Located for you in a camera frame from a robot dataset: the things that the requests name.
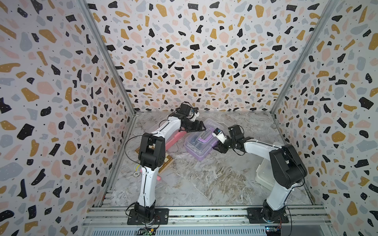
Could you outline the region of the purple toolbox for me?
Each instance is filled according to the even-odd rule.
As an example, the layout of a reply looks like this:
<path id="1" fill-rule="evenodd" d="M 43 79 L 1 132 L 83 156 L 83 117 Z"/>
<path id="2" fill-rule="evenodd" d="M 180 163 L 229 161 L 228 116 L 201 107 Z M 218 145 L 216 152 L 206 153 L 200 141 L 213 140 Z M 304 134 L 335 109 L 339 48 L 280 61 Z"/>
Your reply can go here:
<path id="1" fill-rule="evenodd" d="M 202 161 L 218 142 L 212 134 L 216 128 L 225 131 L 223 123 L 218 123 L 212 119 L 204 121 L 205 131 L 191 133 L 184 142 L 186 151 L 198 161 Z"/>

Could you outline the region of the white toolbox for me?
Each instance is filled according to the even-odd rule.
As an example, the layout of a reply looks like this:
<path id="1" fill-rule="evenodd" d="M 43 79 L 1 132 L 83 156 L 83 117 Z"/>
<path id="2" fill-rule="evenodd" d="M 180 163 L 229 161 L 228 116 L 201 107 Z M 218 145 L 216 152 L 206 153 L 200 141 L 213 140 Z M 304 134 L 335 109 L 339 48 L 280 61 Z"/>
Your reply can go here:
<path id="1" fill-rule="evenodd" d="M 271 167 L 270 151 L 268 148 L 258 147 L 257 155 L 262 157 L 263 161 L 256 170 L 255 180 L 265 188 L 272 190 L 276 181 Z"/>

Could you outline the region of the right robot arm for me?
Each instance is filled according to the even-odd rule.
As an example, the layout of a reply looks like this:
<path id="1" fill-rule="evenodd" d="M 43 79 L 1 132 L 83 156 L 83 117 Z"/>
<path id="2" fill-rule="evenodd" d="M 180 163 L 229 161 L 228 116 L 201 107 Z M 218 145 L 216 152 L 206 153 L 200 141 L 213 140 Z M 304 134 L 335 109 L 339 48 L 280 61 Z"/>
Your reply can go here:
<path id="1" fill-rule="evenodd" d="M 261 217 L 267 222 L 273 222 L 285 211 L 286 201 L 294 188 L 303 186 L 308 172 L 298 152 L 293 145 L 276 145 L 245 137 L 244 130 L 239 125 L 228 128 L 229 135 L 216 128 L 212 135 L 218 139 L 214 150 L 227 153 L 228 150 L 254 154 L 270 161 L 275 180 L 269 197 L 263 202 Z"/>

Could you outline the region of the pink toolbox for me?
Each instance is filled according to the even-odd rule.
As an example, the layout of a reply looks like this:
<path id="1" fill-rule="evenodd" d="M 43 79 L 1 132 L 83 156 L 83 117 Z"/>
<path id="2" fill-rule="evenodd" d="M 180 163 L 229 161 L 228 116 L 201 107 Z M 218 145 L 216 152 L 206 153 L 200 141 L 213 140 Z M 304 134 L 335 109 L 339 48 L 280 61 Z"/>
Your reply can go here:
<path id="1" fill-rule="evenodd" d="M 150 128 L 147 132 L 148 133 L 157 133 L 158 130 L 164 129 L 166 130 L 167 128 L 163 128 L 164 125 L 161 125 L 160 127 L 157 125 L 153 126 Z M 168 151 L 175 143 L 177 143 L 181 138 L 183 138 L 187 132 L 185 131 L 179 131 L 178 129 L 174 130 L 174 133 L 165 140 L 165 150 Z"/>

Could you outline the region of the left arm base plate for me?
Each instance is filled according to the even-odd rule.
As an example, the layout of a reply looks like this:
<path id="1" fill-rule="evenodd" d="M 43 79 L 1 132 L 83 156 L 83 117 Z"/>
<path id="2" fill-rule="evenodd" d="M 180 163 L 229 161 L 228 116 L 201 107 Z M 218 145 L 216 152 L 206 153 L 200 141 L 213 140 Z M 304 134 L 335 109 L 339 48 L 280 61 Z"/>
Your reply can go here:
<path id="1" fill-rule="evenodd" d="M 168 208 L 156 208 L 147 214 L 130 210 L 127 225 L 167 225 L 169 220 Z"/>

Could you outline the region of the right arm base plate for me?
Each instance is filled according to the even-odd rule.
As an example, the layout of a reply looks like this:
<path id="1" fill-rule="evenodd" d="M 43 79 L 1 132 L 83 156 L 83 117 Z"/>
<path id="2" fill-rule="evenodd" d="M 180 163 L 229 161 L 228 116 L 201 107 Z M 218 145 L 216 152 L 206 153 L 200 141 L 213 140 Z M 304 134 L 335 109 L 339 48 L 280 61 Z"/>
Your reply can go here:
<path id="1" fill-rule="evenodd" d="M 269 207 L 249 207 L 247 208 L 247 218 L 250 224 L 289 222 L 285 208 L 273 211 Z"/>

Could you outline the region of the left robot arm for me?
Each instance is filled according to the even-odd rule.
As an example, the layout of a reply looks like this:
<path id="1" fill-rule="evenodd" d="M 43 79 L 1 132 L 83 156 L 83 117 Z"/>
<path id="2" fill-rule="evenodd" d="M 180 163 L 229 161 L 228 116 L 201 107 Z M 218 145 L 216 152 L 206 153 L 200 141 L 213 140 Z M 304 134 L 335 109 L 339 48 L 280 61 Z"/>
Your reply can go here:
<path id="1" fill-rule="evenodd" d="M 144 133 L 139 147 L 138 160 L 142 170 L 142 182 L 135 212 L 144 217 L 155 215 L 155 188 L 158 171 L 166 158 L 166 141 L 178 132 L 202 132 L 203 121 L 190 120 L 185 116 L 170 116 L 151 133 Z"/>

